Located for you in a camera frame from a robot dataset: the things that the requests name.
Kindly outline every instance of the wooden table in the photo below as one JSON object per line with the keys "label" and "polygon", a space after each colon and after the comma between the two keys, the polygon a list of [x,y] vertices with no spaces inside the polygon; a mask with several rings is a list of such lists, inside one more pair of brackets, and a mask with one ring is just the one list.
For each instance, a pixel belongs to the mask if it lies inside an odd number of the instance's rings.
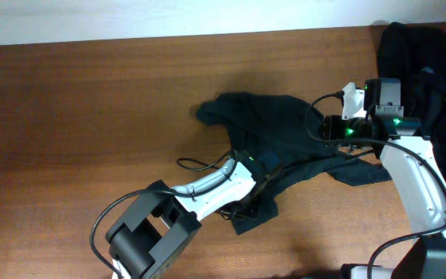
{"label": "wooden table", "polygon": [[[194,118],[200,103],[227,91],[311,102],[362,84],[376,77],[381,29],[0,46],[0,278],[109,278],[87,241],[101,210],[160,178],[203,175],[178,157],[211,161],[229,148],[224,128]],[[335,101],[319,109],[341,111]],[[410,231],[392,182],[354,188],[320,174],[276,200],[280,216],[241,236],[207,217],[166,277],[305,275],[367,263]],[[104,254],[126,206],[99,229]],[[410,245],[377,263],[394,266]]]}

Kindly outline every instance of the green led indicator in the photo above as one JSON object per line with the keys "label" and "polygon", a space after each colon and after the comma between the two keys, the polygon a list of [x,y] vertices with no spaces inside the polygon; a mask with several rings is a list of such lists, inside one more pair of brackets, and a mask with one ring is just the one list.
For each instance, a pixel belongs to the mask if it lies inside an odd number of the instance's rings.
{"label": "green led indicator", "polygon": [[350,136],[350,135],[353,134],[353,133],[354,133],[354,130],[353,130],[353,129],[347,128],[347,129],[345,130],[345,135],[347,135],[347,136]]}

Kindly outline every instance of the robotic arm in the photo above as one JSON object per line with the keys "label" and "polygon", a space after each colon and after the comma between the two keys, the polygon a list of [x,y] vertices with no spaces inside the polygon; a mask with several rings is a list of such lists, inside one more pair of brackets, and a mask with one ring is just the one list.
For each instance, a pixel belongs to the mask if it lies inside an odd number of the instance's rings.
{"label": "robotic arm", "polygon": [[[429,137],[418,129],[419,120],[403,115],[400,83],[370,80],[363,89],[350,83],[341,93],[342,115],[326,117],[319,140],[372,147],[395,182],[406,210],[414,233],[406,239],[419,238],[395,269],[372,266],[377,253],[393,244],[388,242],[375,252],[368,266],[342,266],[342,277],[446,278],[446,184]],[[113,278],[159,278],[192,240],[200,221],[212,212],[252,218],[252,199],[280,168],[273,152],[254,158],[243,151],[233,153],[219,170],[193,183],[171,190],[162,181],[151,184],[106,234],[117,270]],[[148,215],[163,220],[169,228],[164,236],[152,226]]]}

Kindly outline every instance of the pile of black clothing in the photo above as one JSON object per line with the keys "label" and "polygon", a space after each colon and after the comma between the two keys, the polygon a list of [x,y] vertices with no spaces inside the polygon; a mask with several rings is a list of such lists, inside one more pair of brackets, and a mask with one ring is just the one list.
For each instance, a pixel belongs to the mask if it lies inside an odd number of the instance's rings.
{"label": "pile of black clothing", "polygon": [[[419,117],[425,131],[432,135],[435,158],[446,179],[446,35],[437,29],[393,23],[383,34],[378,67],[380,77],[402,81],[404,112],[406,116]],[[237,92],[221,94],[198,109],[197,118],[203,123],[226,127],[233,149],[251,154],[273,150],[284,166],[259,194],[257,219],[232,220],[237,234],[277,216],[275,196],[317,174],[328,172],[352,186],[391,180],[380,165],[349,160],[337,150],[313,141],[304,127],[318,131],[324,117],[312,109],[304,119],[308,107],[291,96]]]}

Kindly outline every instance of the dark garment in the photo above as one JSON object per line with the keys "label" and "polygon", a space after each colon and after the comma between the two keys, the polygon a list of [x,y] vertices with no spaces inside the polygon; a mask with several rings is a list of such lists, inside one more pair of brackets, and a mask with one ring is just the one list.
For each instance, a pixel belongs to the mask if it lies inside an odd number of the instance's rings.
{"label": "dark garment", "polygon": [[446,180],[446,34],[392,23],[378,49],[381,78],[402,81],[404,115],[421,119]]}
{"label": "dark garment", "polygon": [[221,94],[197,111],[197,118],[208,125],[222,124],[228,130],[235,150],[253,156],[274,151],[282,160],[280,175],[259,194],[258,218],[232,220],[237,234],[244,233],[278,215],[275,196],[299,181],[327,171],[332,177],[356,186],[390,180],[381,166],[363,160],[347,160],[338,151],[313,141],[304,129],[317,131],[324,117],[313,109],[304,122],[306,102],[291,96],[263,96],[250,93]]}

